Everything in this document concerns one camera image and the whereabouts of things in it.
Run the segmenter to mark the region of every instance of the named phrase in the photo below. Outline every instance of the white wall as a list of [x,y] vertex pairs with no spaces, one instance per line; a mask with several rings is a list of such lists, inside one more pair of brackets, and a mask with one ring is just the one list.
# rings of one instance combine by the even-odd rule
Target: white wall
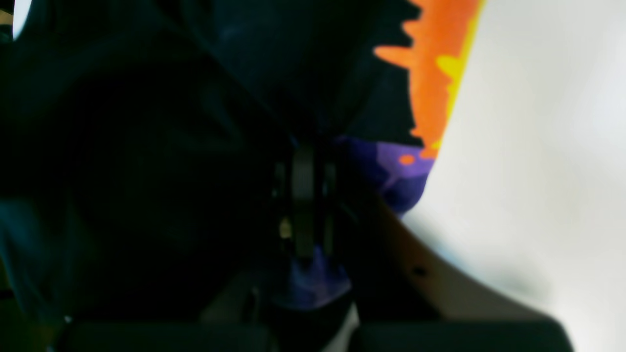
[[31,7],[32,0],[15,0],[15,8],[13,10],[13,37],[17,38],[24,28],[28,10]]
[[626,1],[488,2],[406,222],[577,351],[626,351]]

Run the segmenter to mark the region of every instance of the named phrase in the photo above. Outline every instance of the colorful clothing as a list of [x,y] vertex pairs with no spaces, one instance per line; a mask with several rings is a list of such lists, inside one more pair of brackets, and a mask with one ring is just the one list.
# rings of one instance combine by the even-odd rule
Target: colorful clothing
[[[482,3],[33,0],[0,45],[0,256],[23,309],[73,314],[199,267],[218,286],[237,263],[223,249],[271,218],[290,138],[338,138],[403,214],[438,154]],[[294,287],[314,276],[329,289],[302,306],[349,289],[321,268],[295,269]],[[162,296],[135,298],[144,313],[191,301],[149,292]]]

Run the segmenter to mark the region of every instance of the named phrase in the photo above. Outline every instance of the wooden surface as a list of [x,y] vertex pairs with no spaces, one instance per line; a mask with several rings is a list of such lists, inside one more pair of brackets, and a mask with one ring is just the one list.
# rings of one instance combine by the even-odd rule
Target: wooden surface
[[551,319],[480,284],[438,257],[410,233],[379,199],[371,227],[413,287],[448,320],[523,321]]
[[13,16],[0,10],[0,24],[13,24]]

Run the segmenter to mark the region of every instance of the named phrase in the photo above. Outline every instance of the orange fabric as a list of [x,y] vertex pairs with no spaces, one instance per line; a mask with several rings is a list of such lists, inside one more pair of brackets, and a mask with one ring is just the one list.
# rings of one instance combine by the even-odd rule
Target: orange fabric
[[422,11],[403,23],[413,46],[379,46],[384,61],[409,70],[409,97],[415,128],[424,142],[420,157],[434,159],[452,112],[484,0],[411,0]]
[[400,157],[398,162],[404,166],[413,165],[415,163],[415,157],[411,154],[404,154]]

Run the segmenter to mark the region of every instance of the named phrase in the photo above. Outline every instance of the black object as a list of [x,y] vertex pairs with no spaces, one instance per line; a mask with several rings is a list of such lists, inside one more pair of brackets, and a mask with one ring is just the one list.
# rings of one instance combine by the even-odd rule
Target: black object
[[8,24],[0,24],[0,44],[10,43],[13,41],[13,26]]
[[349,352],[566,352],[563,329],[551,321],[367,324]]
[[301,143],[291,161],[278,163],[274,197],[280,236],[298,258],[312,258],[316,246],[333,254],[337,212],[337,170],[324,145]]
[[15,0],[0,0],[0,10],[13,14],[15,8]]
[[271,326],[281,352],[318,352],[337,334],[352,306],[350,294],[313,311],[275,306]]
[[263,326],[83,323],[66,331],[54,348],[63,352],[270,351]]
[[15,294],[13,293],[12,290],[7,289],[7,290],[0,291],[0,301],[3,299],[13,299],[13,298],[15,298]]

